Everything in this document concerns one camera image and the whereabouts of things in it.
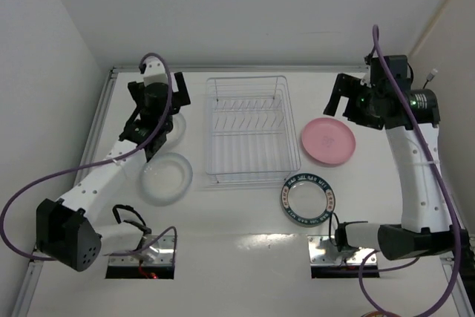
white wall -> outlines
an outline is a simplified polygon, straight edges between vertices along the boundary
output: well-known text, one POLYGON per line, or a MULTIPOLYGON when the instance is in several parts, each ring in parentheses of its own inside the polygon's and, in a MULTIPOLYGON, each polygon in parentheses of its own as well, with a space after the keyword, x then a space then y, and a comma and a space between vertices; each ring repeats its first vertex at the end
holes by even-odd
POLYGON ((441 0, 62 0, 99 62, 362 64, 371 27, 407 53, 441 0))
MULTIPOLYGON (((79 163, 105 73, 60 0, 0 0, 0 205, 45 174, 79 163)), ((24 194, 7 233, 32 249, 34 212, 73 176, 24 194)), ((0 243, 0 316, 9 316, 27 261, 0 243)))
POLYGON ((439 101, 439 150, 465 225, 475 232, 475 2, 448 0, 410 58, 416 85, 439 74, 428 87, 439 101))

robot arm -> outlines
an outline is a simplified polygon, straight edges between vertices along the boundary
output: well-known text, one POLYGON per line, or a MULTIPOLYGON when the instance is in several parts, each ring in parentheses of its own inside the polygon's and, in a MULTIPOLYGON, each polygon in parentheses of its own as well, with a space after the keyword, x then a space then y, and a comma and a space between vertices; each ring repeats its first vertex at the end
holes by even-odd
POLYGON ((166 112, 168 78, 163 64, 153 58, 140 70, 144 82, 128 83, 137 107, 105 158, 112 159, 112 163, 98 166, 56 201, 46 199, 36 210, 38 249, 77 271, 87 269, 99 254, 135 250, 151 234, 148 227, 132 220, 113 226, 92 225, 124 181, 136 180, 143 165, 160 150, 173 129, 171 116, 190 104, 181 73, 174 74, 179 91, 172 94, 171 107, 166 112), (164 124, 150 138, 163 115, 164 124), (140 145, 144 145, 143 149, 124 156, 140 145))
MULTIPOLYGON (((438 162, 439 109, 429 89, 411 90, 406 56, 387 56, 434 160, 438 162)), ((431 173, 404 109, 384 75, 379 60, 370 63, 370 83, 340 73, 325 114, 335 115, 340 97, 348 97, 344 116, 358 125, 386 131, 399 172, 402 191, 401 224, 342 223, 335 231, 339 249, 366 247, 396 260, 437 255, 453 249, 451 219, 440 188, 431 173)))

wire dish rack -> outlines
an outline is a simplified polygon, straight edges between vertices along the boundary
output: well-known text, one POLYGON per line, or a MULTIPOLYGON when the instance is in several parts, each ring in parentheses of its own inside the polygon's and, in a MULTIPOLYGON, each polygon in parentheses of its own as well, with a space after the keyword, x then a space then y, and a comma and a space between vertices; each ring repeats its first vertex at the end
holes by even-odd
POLYGON ((284 76, 206 82, 206 173, 212 183, 282 183, 301 167, 284 76))

pink plate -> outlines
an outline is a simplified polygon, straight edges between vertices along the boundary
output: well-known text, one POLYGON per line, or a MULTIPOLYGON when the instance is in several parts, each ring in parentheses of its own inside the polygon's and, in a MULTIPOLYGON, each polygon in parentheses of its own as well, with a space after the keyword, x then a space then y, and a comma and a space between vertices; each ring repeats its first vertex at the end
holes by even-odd
POLYGON ((302 131, 305 151, 314 159, 330 165, 346 163, 355 152, 353 132, 333 118, 317 118, 302 131))

rectangular opening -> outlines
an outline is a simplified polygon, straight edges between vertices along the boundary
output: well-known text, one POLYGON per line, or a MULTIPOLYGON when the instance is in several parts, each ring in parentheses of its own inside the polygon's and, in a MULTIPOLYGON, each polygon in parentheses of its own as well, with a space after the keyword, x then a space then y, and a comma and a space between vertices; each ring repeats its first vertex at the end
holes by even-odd
POLYGON ((105 273, 105 278, 173 280, 174 268, 173 267, 142 267, 142 272, 140 272, 138 265, 134 267, 108 266, 107 272, 105 273))
MULTIPOLYGON (((311 267, 312 278, 358 278, 357 266, 352 267, 311 267)), ((364 278, 378 278, 378 267, 364 267, 364 278)))

